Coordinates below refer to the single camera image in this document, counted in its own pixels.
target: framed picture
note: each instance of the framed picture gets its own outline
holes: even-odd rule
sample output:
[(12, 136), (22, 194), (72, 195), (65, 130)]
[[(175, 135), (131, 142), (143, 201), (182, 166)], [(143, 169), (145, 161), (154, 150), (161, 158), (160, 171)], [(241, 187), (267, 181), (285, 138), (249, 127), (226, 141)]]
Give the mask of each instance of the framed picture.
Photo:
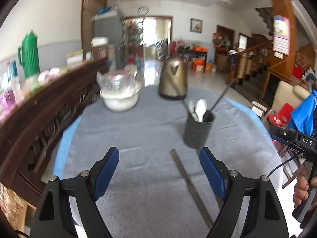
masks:
[(191, 31), (192, 32), (202, 32), (202, 20), (191, 19)]

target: human hand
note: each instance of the human hand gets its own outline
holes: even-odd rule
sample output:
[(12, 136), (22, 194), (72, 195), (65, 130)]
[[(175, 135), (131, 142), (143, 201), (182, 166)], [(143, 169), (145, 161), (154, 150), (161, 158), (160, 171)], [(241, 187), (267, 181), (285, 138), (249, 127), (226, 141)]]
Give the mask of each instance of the human hand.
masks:
[[(302, 203), (302, 200), (306, 200), (308, 198), (308, 181), (305, 179), (305, 166), (302, 164), (300, 168), (298, 169), (297, 173), (297, 184), (294, 187), (294, 195), (293, 195), (293, 201), (296, 205), (299, 205)], [(317, 176), (315, 176), (310, 184), (312, 186), (317, 187)], [(315, 208), (317, 206), (317, 194), (315, 195), (312, 205), (310, 206), (309, 210)]]

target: white spoon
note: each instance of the white spoon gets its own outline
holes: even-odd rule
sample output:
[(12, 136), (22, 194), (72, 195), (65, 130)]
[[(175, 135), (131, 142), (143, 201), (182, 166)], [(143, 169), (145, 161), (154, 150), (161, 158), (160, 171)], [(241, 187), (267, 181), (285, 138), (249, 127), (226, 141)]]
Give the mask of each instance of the white spoon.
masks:
[(202, 122), (203, 115), (207, 111), (207, 103), (205, 99), (199, 99), (195, 107), (195, 113), (198, 116), (198, 122)]
[(194, 102), (192, 100), (188, 101), (188, 109), (192, 114), (195, 113)]

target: green thermos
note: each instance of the green thermos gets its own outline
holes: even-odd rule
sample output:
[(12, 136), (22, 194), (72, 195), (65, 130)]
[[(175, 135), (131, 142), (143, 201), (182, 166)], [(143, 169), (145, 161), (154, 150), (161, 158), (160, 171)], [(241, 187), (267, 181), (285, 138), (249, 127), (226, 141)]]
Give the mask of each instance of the green thermos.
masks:
[(18, 48), (18, 58), (26, 79), (40, 72), (37, 36), (33, 30), (27, 32), (22, 46)]

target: white bowl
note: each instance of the white bowl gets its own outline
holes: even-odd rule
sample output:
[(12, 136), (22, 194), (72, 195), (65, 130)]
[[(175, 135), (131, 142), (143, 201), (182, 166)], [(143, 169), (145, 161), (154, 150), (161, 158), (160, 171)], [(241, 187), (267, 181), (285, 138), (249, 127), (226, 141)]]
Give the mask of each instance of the white bowl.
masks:
[(113, 98), (105, 94), (102, 90), (100, 91), (100, 96), (102, 97), (105, 106), (113, 112), (123, 112), (133, 108), (138, 101), (140, 96), (140, 87), (136, 89), (135, 93), (131, 96)]

